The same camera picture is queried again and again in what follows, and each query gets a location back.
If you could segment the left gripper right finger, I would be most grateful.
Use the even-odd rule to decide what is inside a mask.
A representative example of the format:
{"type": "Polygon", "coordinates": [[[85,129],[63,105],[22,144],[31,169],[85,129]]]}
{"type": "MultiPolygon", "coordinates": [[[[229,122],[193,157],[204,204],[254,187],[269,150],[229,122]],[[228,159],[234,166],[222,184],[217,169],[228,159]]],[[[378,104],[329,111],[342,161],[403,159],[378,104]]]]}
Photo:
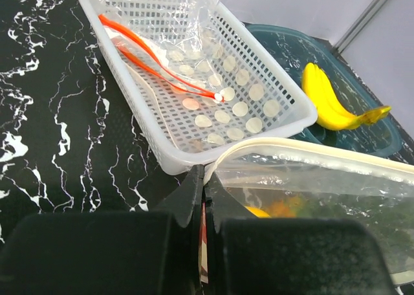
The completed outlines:
{"type": "Polygon", "coordinates": [[[378,243],[350,219],[258,218],[216,175],[205,185],[214,294],[394,294],[378,243]]]}

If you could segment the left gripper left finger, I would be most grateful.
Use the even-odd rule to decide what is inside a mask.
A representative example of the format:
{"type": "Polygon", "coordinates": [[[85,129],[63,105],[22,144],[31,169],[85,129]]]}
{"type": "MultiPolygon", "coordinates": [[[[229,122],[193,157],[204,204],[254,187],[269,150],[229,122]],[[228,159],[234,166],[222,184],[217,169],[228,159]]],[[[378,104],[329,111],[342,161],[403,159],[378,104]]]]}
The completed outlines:
{"type": "Polygon", "coordinates": [[[204,167],[148,212],[43,213],[1,250],[2,294],[196,294],[204,167]]]}

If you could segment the yellow toy lemon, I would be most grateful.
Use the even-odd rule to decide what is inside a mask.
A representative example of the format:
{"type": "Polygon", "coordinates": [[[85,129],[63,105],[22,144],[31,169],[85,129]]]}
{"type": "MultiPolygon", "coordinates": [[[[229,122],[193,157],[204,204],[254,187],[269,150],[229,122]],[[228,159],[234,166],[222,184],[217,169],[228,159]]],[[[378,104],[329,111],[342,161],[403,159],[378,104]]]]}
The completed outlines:
{"type": "Polygon", "coordinates": [[[258,218],[271,218],[271,216],[268,213],[266,213],[260,208],[245,206],[245,209],[247,209],[250,213],[254,214],[258,218]]]}

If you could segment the orange toy pineapple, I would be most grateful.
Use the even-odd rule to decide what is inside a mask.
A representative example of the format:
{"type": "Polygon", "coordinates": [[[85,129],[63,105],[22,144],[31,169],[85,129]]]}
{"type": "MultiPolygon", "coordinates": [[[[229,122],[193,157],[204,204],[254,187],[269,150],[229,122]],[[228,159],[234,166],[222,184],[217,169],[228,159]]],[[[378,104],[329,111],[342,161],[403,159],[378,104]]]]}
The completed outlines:
{"type": "Polygon", "coordinates": [[[352,219],[376,238],[392,274],[413,269],[413,199],[286,193],[265,206],[271,217],[352,219]]]}

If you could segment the clear dotted zip bag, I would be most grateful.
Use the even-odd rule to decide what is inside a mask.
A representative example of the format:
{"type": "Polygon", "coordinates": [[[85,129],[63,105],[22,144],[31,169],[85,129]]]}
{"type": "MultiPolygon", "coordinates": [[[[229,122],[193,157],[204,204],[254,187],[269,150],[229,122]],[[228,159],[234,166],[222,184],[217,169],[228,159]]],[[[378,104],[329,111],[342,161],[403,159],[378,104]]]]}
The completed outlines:
{"type": "MultiPolygon", "coordinates": [[[[286,193],[331,193],[413,199],[413,166],[355,151],[287,138],[252,138],[206,166],[244,207],[265,206],[286,193]]],[[[396,285],[413,282],[413,269],[391,273],[396,285]]]]}

